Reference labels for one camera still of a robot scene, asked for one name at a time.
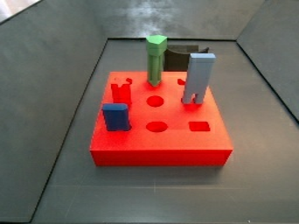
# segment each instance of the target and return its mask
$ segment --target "round hole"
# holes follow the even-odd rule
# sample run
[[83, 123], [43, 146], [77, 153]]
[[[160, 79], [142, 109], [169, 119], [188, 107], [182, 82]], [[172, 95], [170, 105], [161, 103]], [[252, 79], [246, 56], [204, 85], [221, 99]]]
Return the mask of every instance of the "round hole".
[[149, 122], [145, 128], [152, 132], [162, 132], [166, 130], [168, 126], [164, 122]]
[[146, 98], [146, 104], [150, 106], [150, 107], [160, 107], [162, 104], [164, 104], [164, 98], [158, 95], [153, 95], [153, 96], [149, 96]]

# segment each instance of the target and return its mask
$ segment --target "hole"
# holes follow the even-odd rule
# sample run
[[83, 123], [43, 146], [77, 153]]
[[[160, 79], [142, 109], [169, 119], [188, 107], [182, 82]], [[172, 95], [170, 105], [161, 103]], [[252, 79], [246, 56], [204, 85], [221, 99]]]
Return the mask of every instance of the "hole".
[[164, 104], [164, 98], [158, 95], [152, 95], [146, 98], [146, 104], [150, 106], [150, 107], [160, 107], [162, 104]]
[[210, 126], [206, 122], [189, 122], [190, 131], [210, 131]]
[[145, 128], [152, 132], [162, 132], [166, 130], [168, 126], [164, 122], [149, 122]]
[[185, 83], [185, 81], [184, 81], [182, 79], [177, 79], [177, 84], [178, 84], [180, 86], [184, 86], [184, 83]]
[[133, 83], [132, 79], [126, 78], [125, 82], [128, 82], [128, 84], [130, 85]]

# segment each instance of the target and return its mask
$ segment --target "red block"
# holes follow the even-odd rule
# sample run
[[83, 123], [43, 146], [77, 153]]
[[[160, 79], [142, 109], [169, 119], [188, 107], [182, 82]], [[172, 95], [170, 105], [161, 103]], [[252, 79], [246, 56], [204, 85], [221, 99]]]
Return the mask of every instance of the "red block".
[[101, 111], [89, 152], [95, 165], [224, 165], [229, 135], [206, 89], [201, 105], [181, 103], [185, 72], [164, 72], [157, 87], [146, 72], [109, 74], [102, 103], [113, 102], [110, 83], [130, 79], [129, 131], [106, 131]]

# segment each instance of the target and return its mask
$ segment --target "gray block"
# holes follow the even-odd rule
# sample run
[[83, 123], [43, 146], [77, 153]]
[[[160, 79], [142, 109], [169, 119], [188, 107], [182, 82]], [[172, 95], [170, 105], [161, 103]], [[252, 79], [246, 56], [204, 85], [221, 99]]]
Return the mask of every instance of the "gray block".
[[0, 221], [31, 218], [105, 41], [79, 0], [0, 26]]
[[214, 59], [213, 53], [190, 53], [181, 103], [192, 103], [192, 95], [193, 102], [202, 103]]
[[237, 43], [299, 120], [299, 1], [268, 0]]

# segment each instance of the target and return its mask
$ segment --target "gray wall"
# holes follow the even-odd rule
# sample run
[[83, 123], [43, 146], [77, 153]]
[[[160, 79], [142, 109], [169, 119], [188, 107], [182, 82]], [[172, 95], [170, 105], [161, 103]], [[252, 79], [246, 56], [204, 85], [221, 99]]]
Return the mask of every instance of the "gray wall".
[[236, 39], [264, 0], [93, 0], [110, 38]]
[[237, 43], [299, 120], [299, 1], [268, 0]]
[[106, 42], [81, 0], [0, 26], [0, 221], [29, 221]]

